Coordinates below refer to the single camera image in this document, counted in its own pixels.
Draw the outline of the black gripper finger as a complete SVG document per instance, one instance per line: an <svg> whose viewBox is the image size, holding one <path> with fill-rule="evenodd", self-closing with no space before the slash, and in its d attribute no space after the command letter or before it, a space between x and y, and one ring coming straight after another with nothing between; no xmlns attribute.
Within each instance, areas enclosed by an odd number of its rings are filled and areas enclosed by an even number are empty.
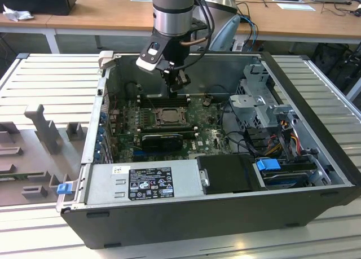
<svg viewBox="0 0 361 259"><path fill-rule="evenodd" d="M190 78L184 71L179 71L177 75L177 89L180 90L190 83Z"/></svg>
<svg viewBox="0 0 361 259"><path fill-rule="evenodd" d="M168 98L175 98L177 96L177 91L174 89L174 87L177 86L176 78L176 71L165 70L165 83Z"/></svg>

